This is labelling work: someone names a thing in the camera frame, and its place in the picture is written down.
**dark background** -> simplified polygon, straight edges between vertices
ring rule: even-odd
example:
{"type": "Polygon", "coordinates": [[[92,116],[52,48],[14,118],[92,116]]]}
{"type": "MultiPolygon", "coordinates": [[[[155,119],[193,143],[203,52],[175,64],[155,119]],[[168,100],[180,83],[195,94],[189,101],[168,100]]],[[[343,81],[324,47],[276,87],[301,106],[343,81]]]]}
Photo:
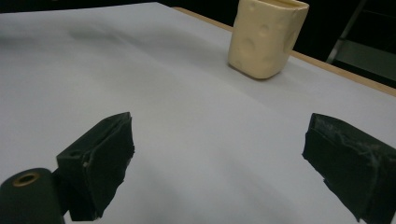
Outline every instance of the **dark background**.
{"type": "MultiPolygon", "coordinates": [[[[361,0],[303,0],[310,9],[294,50],[326,61],[338,37],[361,0]]],[[[0,13],[106,7],[148,0],[0,0],[0,13]]],[[[238,0],[160,0],[169,7],[184,7],[208,18],[233,25],[238,0]]],[[[348,38],[396,53],[396,1],[369,0],[348,38]]]]}

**white table surface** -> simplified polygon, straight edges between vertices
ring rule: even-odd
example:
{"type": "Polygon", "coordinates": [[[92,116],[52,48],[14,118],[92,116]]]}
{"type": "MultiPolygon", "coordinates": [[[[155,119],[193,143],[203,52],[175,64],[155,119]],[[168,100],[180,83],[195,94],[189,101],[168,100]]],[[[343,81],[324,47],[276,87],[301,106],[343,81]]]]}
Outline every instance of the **white table surface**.
{"type": "Polygon", "coordinates": [[[396,98],[295,58],[250,79],[227,65],[230,38],[156,3],[0,15],[1,182],[55,170],[130,111],[136,153],[96,223],[356,223],[303,159],[304,134],[315,112],[396,147],[396,98]]]}

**hole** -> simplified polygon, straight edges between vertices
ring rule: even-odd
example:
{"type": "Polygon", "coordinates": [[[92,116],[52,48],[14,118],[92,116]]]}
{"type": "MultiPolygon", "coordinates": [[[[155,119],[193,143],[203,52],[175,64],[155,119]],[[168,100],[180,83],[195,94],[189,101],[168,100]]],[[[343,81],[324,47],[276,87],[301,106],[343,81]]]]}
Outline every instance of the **hole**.
{"type": "Polygon", "coordinates": [[[70,152],[70,156],[71,157],[78,157],[79,155],[81,155],[81,153],[79,151],[72,151],[70,152]]]}
{"type": "Polygon", "coordinates": [[[28,173],[16,178],[12,184],[14,185],[14,187],[23,187],[32,184],[39,177],[40,175],[38,173],[28,173]]]}

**table edge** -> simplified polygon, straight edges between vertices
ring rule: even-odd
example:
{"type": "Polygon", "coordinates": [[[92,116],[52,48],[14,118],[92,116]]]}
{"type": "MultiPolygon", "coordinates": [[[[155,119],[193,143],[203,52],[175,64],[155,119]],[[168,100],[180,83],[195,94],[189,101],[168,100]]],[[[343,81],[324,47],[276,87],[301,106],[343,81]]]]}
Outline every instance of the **table edge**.
{"type": "MultiPolygon", "coordinates": [[[[230,31],[230,32],[233,31],[233,27],[231,27],[229,25],[226,25],[226,24],[221,23],[219,21],[214,21],[214,20],[212,20],[212,19],[210,19],[208,17],[205,17],[205,16],[202,16],[202,15],[200,15],[198,13],[189,11],[186,8],[173,7],[173,9],[175,9],[177,11],[180,11],[180,12],[183,12],[183,13],[185,13],[187,15],[193,16],[193,17],[195,17],[195,18],[197,18],[197,19],[199,19],[201,21],[206,21],[206,22],[208,22],[208,23],[210,23],[212,25],[218,26],[221,29],[224,29],[224,30],[227,30],[227,31],[230,31]]],[[[316,67],[319,67],[319,68],[322,68],[322,69],[324,69],[326,71],[332,72],[332,73],[334,73],[334,74],[336,74],[338,76],[345,77],[345,78],[347,78],[349,80],[352,80],[354,82],[360,83],[361,85],[370,87],[370,88],[378,90],[378,91],[382,91],[382,92],[384,92],[386,94],[389,94],[389,95],[392,95],[392,96],[396,96],[396,89],[394,89],[392,87],[389,87],[387,85],[384,85],[382,83],[373,81],[373,80],[371,80],[369,78],[366,78],[366,77],[361,77],[361,76],[356,75],[354,73],[348,72],[347,70],[341,69],[339,67],[336,67],[336,66],[328,64],[328,63],[324,63],[324,62],[322,62],[320,60],[311,58],[309,56],[306,56],[306,55],[304,55],[302,53],[299,53],[297,51],[294,51],[294,50],[290,53],[290,55],[295,57],[295,58],[297,58],[297,59],[305,61],[306,63],[311,63],[311,64],[313,64],[316,67]]]]}

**screw hole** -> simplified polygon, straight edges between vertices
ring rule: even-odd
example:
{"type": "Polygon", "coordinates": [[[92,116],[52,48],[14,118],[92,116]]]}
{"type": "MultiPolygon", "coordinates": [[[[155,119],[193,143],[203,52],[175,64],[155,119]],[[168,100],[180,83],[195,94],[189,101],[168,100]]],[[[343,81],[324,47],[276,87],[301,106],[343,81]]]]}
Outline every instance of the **screw hole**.
{"type": "Polygon", "coordinates": [[[16,178],[12,184],[14,185],[14,187],[23,187],[32,184],[39,177],[40,175],[38,173],[28,173],[16,178]]]}

